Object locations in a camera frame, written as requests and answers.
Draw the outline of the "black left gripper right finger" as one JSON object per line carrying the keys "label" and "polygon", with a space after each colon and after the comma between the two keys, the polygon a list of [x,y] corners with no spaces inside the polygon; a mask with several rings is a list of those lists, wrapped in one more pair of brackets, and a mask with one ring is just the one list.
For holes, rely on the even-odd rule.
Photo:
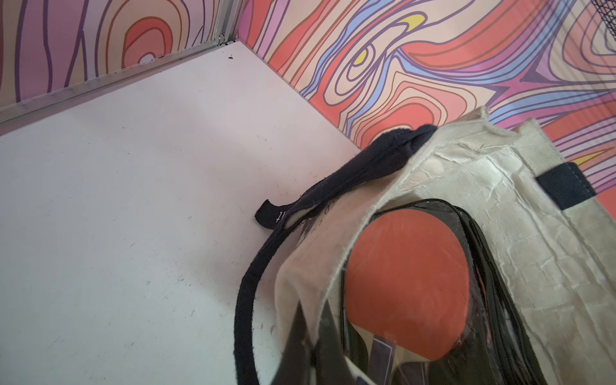
{"label": "black left gripper right finger", "polygon": [[335,319],[326,302],[319,323],[319,340],[315,348],[317,385],[353,385],[355,379],[347,365]]}

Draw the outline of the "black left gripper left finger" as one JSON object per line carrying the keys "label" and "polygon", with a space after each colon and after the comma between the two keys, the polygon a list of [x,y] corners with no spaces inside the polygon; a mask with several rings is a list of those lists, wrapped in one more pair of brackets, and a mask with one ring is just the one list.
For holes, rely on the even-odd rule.
{"label": "black left gripper left finger", "polygon": [[303,308],[296,308],[282,360],[272,385],[308,385],[311,383],[312,343]]}

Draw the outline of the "cream canvas tote bag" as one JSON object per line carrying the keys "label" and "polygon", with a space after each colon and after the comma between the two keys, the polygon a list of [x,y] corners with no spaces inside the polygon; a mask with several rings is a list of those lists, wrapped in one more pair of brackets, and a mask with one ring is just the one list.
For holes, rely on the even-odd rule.
{"label": "cream canvas tote bag", "polygon": [[[507,131],[478,108],[443,127],[384,133],[289,205],[264,202],[255,218],[270,236],[237,296],[234,359],[240,384],[258,383],[253,305],[266,267],[285,240],[301,238],[280,266],[274,297],[282,353],[298,303],[312,343],[311,383],[322,311],[329,302],[355,384],[377,384],[343,341],[343,269],[378,213],[422,200],[460,207],[483,231],[518,309],[545,384],[615,381],[615,222],[580,168],[558,153],[537,122]],[[506,384],[496,361],[475,261],[474,326],[484,384]]]}

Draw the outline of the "black ping pong case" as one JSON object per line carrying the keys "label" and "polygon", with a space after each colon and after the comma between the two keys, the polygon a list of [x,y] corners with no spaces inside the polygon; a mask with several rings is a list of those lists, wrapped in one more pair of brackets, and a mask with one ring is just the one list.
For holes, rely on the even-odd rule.
{"label": "black ping pong case", "polygon": [[524,322],[495,263],[486,237],[470,215],[454,208],[475,261],[487,311],[496,361],[506,384],[545,384]]}

